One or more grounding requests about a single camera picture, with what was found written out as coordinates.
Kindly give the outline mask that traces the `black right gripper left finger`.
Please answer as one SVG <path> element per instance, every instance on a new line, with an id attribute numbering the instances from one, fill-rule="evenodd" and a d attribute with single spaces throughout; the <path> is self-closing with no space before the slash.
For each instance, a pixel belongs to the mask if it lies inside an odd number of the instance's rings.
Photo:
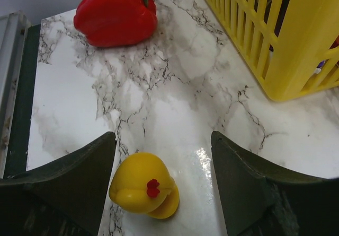
<path id="1" fill-rule="evenodd" d="M 97 235 L 115 156 L 107 132 L 33 170 L 1 180 L 1 235 Z"/>

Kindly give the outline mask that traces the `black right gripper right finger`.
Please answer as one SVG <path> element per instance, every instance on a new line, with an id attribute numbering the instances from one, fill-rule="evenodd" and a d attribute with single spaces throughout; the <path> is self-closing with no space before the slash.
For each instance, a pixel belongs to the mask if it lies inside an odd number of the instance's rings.
<path id="1" fill-rule="evenodd" d="M 338 179 L 286 169 L 217 131 L 211 153 L 229 235 L 338 235 Z"/>

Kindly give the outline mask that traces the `yellow duck toy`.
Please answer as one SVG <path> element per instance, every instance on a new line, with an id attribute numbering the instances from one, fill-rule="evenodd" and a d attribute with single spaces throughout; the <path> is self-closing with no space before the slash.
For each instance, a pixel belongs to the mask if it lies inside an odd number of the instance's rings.
<path id="1" fill-rule="evenodd" d="M 180 202 L 179 189 L 165 163 L 151 153 L 135 153 L 119 165 L 109 197 L 125 211 L 156 219 L 172 216 Z"/>

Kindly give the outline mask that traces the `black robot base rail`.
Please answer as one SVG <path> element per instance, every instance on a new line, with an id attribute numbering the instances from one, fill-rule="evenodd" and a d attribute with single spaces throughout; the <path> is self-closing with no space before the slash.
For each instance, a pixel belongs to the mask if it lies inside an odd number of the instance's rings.
<path id="1" fill-rule="evenodd" d="M 4 170 L 8 179 L 26 171 L 41 25 L 28 28 Z"/>

